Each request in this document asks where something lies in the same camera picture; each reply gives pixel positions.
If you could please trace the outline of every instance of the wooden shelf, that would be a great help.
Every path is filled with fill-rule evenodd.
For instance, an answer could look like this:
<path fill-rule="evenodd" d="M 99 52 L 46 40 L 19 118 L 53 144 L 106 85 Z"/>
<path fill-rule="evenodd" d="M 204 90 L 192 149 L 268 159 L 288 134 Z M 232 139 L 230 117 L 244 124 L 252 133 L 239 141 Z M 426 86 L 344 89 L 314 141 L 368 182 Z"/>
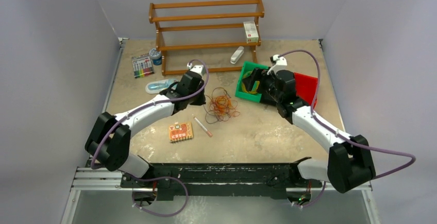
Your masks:
<path fill-rule="evenodd" d="M 210 6 L 230 6 L 230 5 L 256 5 L 254 12 L 237 12 L 237 13 L 210 13 L 210 14 L 189 14 L 189 15 L 156 15 L 157 9 L 183 9 L 192 7 L 210 7 Z M 254 22 L 257 26 L 258 35 L 259 18 L 264 17 L 264 5 L 262 0 L 228 0 L 228 1 L 207 1 L 207 2 L 190 2 L 190 3 L 170 3 L 170 4 L 150 4 L 149 8 L 149 22 L 154 23 L 156 27 L 156 48 L 162 51 L 162 74 L 163 75 L 179 75 L 185 71 L 167 71 L 165 66 L 168 57 L 166 52 L 169 50 L 185 50 L 185 49 L 204 49 L 204 48 L 222 48 L 222 47 L 238 47 L 250 46 L 252 58 L 257 62 L 256 46 L 261 45 L 261 36 L 259 35 L 258 42 L 246 43 L 241 42 L 221 42 L 221 43 L 202 43 L 202 44 L 181 44 L 181 45 L 166 45 L 163 37 L 163 32 L 171 31 L 189 31 L 189 30 L 205 30 L 205 29 L 223 29 L 223 28 L 243 28 L 243 23 L 230 24 L 216 24 L 216 25 L 196 25 L 196 26 L 174 26 L 161 27 L 160 22 L 175 22 L 175 21 L 189 21 L 189 20 L 207 20 L 207 19 L 228 19 L 228 18 L 248 18 L 254 17 Z M 210 72 L 229 72 L 240 71 L 241 67 L 222 67 L 210 68 Z"/>

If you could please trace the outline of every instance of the yellow object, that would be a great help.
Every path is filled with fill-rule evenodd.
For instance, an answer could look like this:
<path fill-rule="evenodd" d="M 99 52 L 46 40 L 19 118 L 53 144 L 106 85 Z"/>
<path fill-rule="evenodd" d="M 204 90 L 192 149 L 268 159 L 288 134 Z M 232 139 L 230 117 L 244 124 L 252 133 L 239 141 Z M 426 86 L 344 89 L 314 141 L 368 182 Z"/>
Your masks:
<path fill-rule="evenodd" d="M 248 71 L 248 72 L 244 73 L 243 79 L 246 77 L 249 77 L 251 74 L 252 74 L 252 71 Z M 241 84 L 241 90 L 243 91 L 243 93 L 246 93 L 246 94 L 257 94 L 258 86 L 259 86 L 259 81 L 256 81 L 253 90 L 248 91 L 246 89 L 246 86 L 244 84 Z"/>

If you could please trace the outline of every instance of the wooden rack leg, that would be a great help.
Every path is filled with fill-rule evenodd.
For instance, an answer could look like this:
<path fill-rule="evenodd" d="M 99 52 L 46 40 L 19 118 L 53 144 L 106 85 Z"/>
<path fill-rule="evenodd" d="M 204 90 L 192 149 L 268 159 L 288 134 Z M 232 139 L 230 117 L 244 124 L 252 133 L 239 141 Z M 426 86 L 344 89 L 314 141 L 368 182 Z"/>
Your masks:
<path fill-rule="evenodd" d="M 257 59 L 257 47 L 256 46 L 251 46 L 250 50 L 252 52 L 252 60 L 254 61 L 254 63 L 258 63 L 258 59 Z"/>
<path fill-rule="evenodd" d="M 161 73 L 162 73 L 162 76 L 165 76 L 165 72 L 166 72 L 165 61 L 167 60 L 167 51 L 163 50 L 161 52 L 161 55 L 162 55 Z"/>

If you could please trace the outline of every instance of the blue can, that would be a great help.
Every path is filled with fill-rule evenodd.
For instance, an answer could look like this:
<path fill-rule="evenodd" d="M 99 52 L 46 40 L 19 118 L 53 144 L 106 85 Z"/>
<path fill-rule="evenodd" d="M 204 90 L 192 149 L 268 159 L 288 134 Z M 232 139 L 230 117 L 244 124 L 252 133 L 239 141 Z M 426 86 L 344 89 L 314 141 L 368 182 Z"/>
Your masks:
<path fill-rule="evenodd" d="M 152 60 L 154 65 L 161 65 L 162 64 L 162 53 L 155 48 L 151 49 L 149 51 L 149 57 Z"/>

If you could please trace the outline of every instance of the marker set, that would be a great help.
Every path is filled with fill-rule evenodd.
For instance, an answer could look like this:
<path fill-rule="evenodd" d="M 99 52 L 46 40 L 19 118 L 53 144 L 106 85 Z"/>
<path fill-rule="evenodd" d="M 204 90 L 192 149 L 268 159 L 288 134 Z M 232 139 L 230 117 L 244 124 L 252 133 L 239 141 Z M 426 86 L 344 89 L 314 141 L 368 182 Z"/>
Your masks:
<path fill-rule="evenodd" d="M 152 60 L 150 59 L 149 54 L 132 57 L 132 66 L 133 76 L 135 78 L 145 77 L 154 73 Z"/>

